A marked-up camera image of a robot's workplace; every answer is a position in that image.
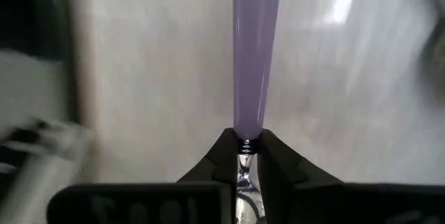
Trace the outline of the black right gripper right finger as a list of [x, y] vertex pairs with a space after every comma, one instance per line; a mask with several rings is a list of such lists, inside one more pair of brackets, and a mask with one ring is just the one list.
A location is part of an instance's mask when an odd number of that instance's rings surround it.
[[296, 193], [343, 184], [268, 129], [260, 136], [257, 167], [267, 224], [320, 224], [320, 218], [315, 216], [319, 208]]

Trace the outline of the purple-handled teaspoon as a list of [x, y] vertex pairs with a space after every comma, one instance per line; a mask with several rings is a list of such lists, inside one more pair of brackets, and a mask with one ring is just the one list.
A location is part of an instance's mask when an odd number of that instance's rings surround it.
[[279, 2], [233, 0], [233, 129], [238, 138], [235, 224], [266, 224], [252, 165], [261, 147]]

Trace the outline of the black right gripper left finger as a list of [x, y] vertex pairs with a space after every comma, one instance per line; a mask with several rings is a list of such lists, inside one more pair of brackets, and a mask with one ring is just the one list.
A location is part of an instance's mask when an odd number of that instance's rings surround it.
[[211, 149], [178, 182], [236, 183], [238, 138], [226, 128]]

